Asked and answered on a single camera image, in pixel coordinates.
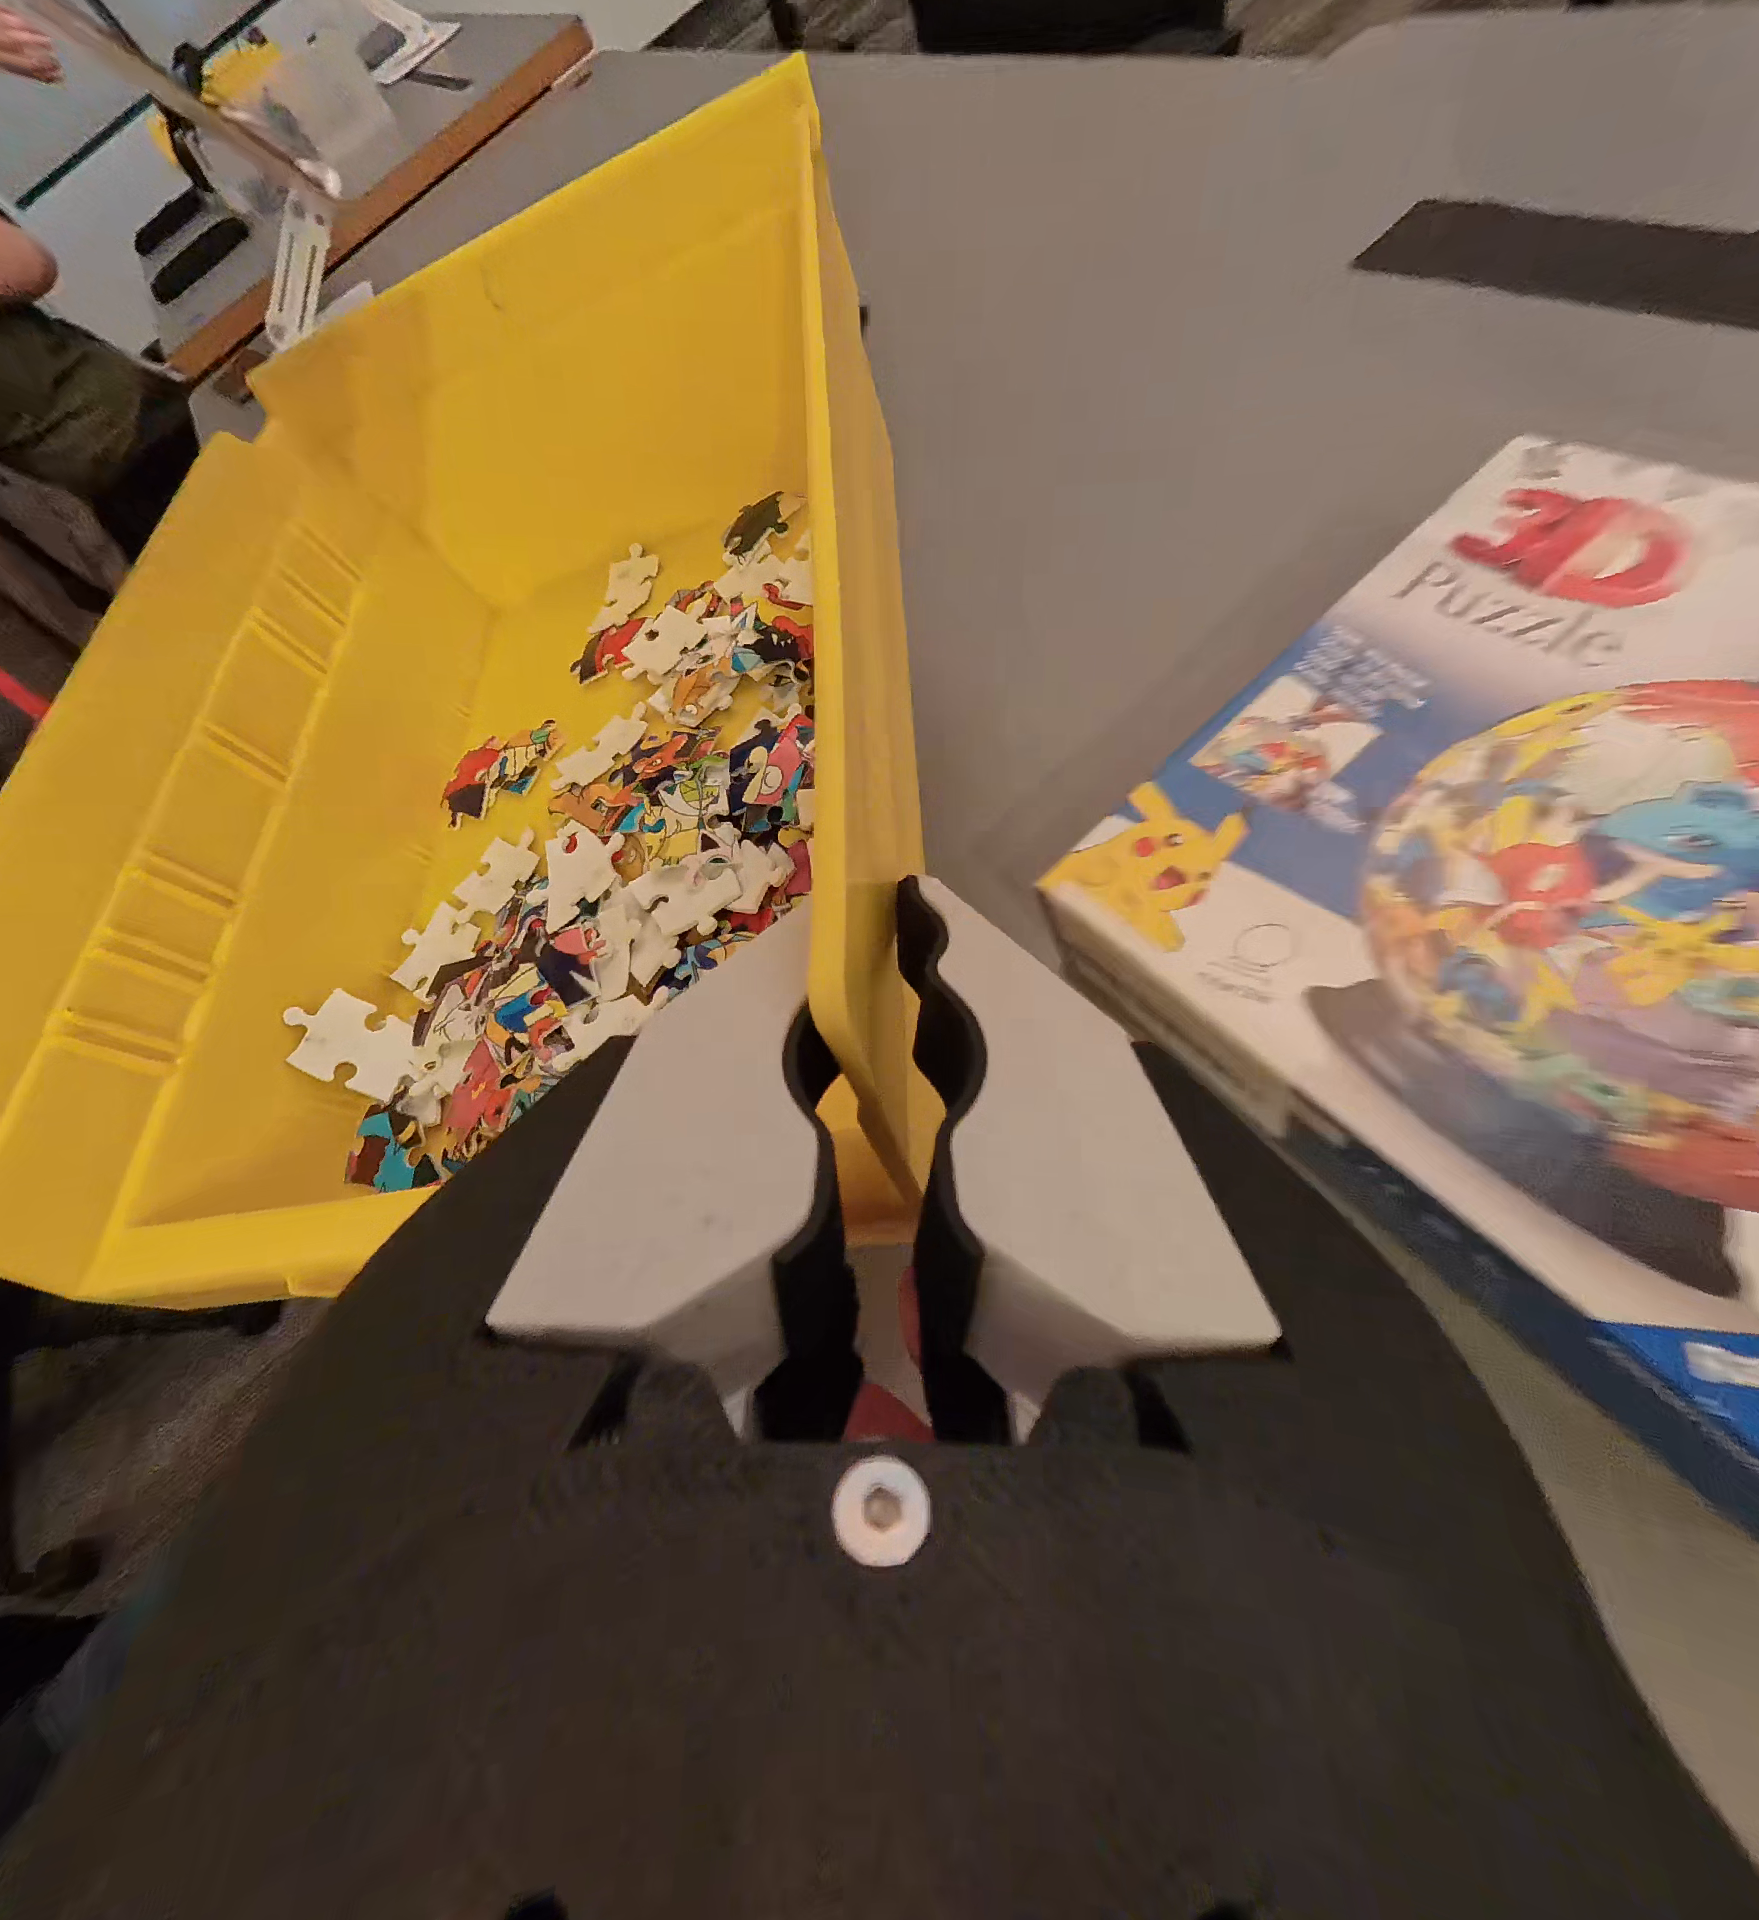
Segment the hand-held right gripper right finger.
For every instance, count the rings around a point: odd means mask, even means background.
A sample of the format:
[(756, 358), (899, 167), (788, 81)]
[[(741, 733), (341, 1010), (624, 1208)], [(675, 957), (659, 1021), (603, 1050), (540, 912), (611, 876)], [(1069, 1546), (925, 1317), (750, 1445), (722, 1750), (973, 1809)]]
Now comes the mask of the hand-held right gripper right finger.
[(931, 876), (896, 888), (939, 1103), (911, 1250), (946, 1444), (1004, 1444), (1080, 1369), (1269, 1355), (1276, 1313), (1125, 1028)]

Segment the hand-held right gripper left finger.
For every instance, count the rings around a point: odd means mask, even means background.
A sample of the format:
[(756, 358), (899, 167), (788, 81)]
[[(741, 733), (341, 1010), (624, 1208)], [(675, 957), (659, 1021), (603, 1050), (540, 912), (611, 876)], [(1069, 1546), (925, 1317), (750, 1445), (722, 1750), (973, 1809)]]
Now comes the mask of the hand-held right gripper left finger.
[(812, 918), (792, 907), (642, 1022), (483, 1324), (697, 1367), (754, 1435), (835, 1444), (865, 1369)]

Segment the heap of puzzle pieces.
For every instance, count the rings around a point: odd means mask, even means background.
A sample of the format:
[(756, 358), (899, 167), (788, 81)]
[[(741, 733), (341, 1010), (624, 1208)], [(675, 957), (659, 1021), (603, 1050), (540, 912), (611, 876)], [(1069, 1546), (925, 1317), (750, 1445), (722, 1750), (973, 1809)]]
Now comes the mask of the heap of puzzle pieces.
[(525, 654), (427, 838), (425, 898), (375, 939), (379, 987), (304, 990), (287, 1066), (361, 1101), (343, 1181), (406, 1193), (467, 1168), (812, 887), (811, 506), (750, 499), (702, 556), (604, 567), (578, 648)]

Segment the yellow plastic bin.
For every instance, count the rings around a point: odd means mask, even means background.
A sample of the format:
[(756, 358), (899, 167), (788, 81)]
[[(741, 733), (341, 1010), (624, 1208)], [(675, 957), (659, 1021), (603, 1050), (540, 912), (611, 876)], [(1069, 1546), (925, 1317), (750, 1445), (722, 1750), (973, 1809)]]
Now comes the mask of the yellow plastic bin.
[(287, 1066), (328, 990), (406, 1003), (400, 934), (540, 864), (550, 777), (453, 829), (481, 737), (578, 752), (606, 573), (722, 575), (750, 502), (812, 563), (812, 1010), (855, 1240), (906, 1236), (934, 1096), (892, 883), (924, 867), (887, 423), (806, 58), (606, 157), (271, 358), (0, 792), (0, 1278), (199, 1308), (335, 1294), (423, 1202), (344, 1179), (366, 1099)]

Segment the blue puzzle box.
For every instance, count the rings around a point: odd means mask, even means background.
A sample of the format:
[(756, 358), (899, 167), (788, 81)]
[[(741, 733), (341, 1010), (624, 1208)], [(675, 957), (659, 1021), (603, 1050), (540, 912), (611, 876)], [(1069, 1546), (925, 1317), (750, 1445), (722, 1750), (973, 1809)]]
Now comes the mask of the blue puzzle box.
[(1509, 441), (1038, 891), (1086, 993), (1759, 1541), (1759, 480)]

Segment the wood-edged grey table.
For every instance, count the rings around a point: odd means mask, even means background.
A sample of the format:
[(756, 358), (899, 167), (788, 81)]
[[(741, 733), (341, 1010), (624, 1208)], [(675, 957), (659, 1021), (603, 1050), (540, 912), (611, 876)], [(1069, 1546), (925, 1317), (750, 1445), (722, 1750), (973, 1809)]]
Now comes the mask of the wood-edged grey table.
[[(381, 86), (391, 127), (354, 158), (365, 183), (326, 218), (303, 305), (318, 317), (344, 289), (344, 264), (595, 54), (586, 22), (567, 12), (452, 12), (455, 31), (405, 77)], [(144, 357), (197, 382), (246, 349), (267, 350), (271, 326), (293, 340), (299, 300), (276, 289), (281, 210), (209, 214), (142, 268), (150, 323)]]

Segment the clear acrylic stand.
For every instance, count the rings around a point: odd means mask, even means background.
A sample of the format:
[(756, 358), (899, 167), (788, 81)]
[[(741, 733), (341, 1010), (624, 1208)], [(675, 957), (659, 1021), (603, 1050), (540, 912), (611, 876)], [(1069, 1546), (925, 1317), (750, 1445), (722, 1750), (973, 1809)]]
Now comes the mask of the clear acrylic stand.
[(246, 167), (274, 181), (281, 205), (261, 330), (274, 352), (306, 340), (318, 323), (321, 285), (336, 218), (344, 210), (338, 170), (285, 144), (256, 113), (209, 107), (193, 86), (150, 60), (100, 3), (21, 2), (19, 9), (91, 52), (150, 104), (204, 139), (224, 142)]

